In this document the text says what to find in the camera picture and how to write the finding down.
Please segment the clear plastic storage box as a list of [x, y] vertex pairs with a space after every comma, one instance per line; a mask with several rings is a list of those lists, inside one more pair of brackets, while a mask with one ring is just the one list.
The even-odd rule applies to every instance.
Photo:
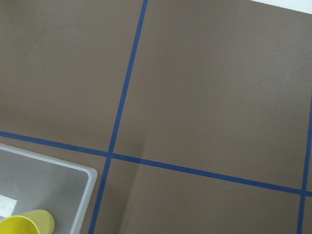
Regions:
[[78, 234], [95, 186], [95, 169], [0, 146], [0, 218], [46, 210], [56, 234]]

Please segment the yellow plastic cup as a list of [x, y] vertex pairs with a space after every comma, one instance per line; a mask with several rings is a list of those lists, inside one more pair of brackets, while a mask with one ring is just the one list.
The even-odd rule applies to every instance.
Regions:
[[1, 234], [52, 234], [55, 220], [46, 210], [13, 215], [0, 222]]

